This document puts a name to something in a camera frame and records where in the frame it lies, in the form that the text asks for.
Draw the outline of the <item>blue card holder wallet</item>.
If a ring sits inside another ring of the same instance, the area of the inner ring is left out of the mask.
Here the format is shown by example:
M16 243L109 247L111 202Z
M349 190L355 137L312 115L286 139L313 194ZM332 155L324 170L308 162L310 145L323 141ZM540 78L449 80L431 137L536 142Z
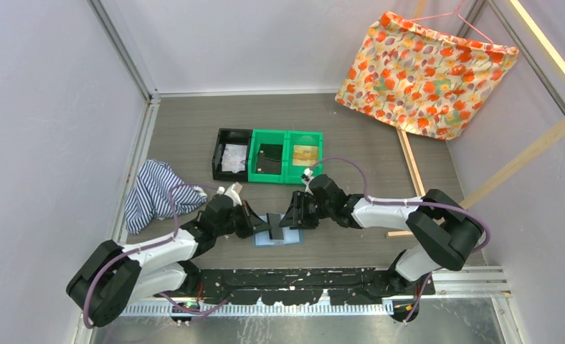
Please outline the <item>blue card holder wallet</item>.
M276 247L303 243L302 230L280 226L280 221L283 219L282 214L266 214L259 216L259 218L267 222L271 229L260 231L252 237L255 247Z

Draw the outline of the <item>white cards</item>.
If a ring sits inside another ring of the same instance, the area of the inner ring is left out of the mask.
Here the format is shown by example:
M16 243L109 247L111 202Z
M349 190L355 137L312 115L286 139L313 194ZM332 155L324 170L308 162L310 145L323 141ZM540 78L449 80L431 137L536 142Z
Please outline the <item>white cards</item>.
M222 154L222 172L240 173L246 171L247 146L226 144Z

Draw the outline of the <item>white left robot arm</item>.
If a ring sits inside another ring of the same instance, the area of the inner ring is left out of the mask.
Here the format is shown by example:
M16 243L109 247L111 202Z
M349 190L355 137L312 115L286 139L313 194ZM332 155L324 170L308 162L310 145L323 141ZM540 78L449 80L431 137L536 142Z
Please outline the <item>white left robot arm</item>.
M66 293L81 308L85 327L105 327L127 305L145 297L165 291L193 295L199 269L191 260L213 248L219 237L234 234L245 239L270 229L246 201L216 195L171 234L140 244L100 243L69 281Z

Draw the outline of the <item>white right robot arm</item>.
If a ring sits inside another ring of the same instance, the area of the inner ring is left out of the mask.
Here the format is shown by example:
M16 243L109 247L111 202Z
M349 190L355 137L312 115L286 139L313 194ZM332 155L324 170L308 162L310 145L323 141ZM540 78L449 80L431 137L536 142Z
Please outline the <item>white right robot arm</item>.
M404 250L383 273L383 281L397 294L406 294L422 277L443 268L461 270L482 235L483 224L447 194L431 189L422 197L378 199L343 191L332 178L304 179L296 191L281 227L314 229L322 219L343 228L382 227L410 231L418 244Z

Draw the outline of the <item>green bin with gold card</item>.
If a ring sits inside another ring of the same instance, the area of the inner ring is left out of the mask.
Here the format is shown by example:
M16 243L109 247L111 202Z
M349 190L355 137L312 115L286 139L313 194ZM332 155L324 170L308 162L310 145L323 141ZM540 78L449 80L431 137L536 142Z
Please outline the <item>green bin with gold card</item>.
M323 134L289 130L283 147L284 184L300 185L304 170L323 158Z

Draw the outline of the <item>gold credit card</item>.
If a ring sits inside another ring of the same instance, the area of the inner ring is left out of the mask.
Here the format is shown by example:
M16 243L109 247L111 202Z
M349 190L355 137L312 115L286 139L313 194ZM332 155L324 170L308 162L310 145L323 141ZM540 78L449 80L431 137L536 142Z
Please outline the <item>gold credit card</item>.
M314 145L294 145L293 166L312 166L319 160L319 147Z

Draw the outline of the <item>green bin with black card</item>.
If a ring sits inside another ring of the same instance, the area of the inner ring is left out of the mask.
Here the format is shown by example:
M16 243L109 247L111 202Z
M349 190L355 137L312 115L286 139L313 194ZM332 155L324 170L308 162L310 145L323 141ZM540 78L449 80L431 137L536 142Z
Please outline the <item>green bin with black card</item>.
M286 130L254 129L249 148L248 181L284 184Z

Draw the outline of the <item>black plastic bin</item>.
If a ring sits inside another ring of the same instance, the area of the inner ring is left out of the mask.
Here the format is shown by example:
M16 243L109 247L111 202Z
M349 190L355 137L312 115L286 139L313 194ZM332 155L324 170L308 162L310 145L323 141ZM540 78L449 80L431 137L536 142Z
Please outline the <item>black plastic bin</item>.
M220 128L212 157L216 181L248 181L248 160L252 130Z

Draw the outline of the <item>blue striped cloth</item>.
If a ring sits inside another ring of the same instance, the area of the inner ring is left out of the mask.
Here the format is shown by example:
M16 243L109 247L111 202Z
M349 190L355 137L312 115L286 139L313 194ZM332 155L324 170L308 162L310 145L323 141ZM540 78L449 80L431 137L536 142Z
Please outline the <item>blue striped cloth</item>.
M191 213L206 201L202 187L184 183L169 164L149 159L125 198L125 227L129 234L139 234L153 219Z

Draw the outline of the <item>floral orange fabric bag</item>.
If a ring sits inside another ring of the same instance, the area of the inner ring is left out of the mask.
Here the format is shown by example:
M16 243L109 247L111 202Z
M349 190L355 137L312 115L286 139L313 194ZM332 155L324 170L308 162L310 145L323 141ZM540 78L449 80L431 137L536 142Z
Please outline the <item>floral orange fabric bag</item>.
M423 27L391 11L370 27L335 100L404 132L454 140L519 50Z

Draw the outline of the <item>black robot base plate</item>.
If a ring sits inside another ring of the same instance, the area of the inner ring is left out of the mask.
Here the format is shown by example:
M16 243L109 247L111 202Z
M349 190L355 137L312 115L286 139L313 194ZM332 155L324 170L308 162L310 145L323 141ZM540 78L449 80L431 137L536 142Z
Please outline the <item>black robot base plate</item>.
M284 306L314 305L328 296L332 305L374 305L385 297L413 299L420 290L417 282L395 287L386 271L376 268L312 269L203 269L184 286L166 291L169 297L200 296L217 304Z

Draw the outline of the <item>wooden frame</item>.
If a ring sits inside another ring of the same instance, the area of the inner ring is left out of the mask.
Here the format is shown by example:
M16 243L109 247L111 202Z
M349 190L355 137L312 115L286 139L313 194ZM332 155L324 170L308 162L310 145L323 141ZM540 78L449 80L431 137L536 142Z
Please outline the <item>wooden frame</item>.
M466 133L448 143L465 206L490 250L565 243L565 1L474 1L466 36L487 27L521 59Z

